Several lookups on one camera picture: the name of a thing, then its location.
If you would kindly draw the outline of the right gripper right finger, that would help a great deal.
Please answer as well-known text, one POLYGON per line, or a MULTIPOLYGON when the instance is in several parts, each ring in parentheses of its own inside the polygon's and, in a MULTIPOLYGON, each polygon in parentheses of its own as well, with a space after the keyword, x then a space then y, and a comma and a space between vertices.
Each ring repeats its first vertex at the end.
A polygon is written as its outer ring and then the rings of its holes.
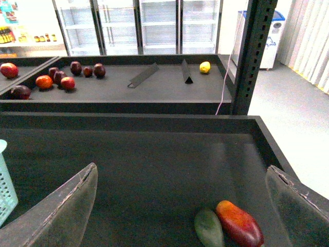
POLYGON ((328 246, 328 199, 276 166, 265 183, 291 246, 328 246))

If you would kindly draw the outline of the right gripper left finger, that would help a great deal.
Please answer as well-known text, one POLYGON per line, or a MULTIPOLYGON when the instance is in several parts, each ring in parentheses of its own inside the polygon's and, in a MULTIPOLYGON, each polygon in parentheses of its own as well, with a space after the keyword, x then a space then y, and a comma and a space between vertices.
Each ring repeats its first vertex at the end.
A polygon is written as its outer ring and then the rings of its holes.
POLYGON ((79 246, 96 198, 98 169, 90 163, 1 229, 1 246, 79 246))

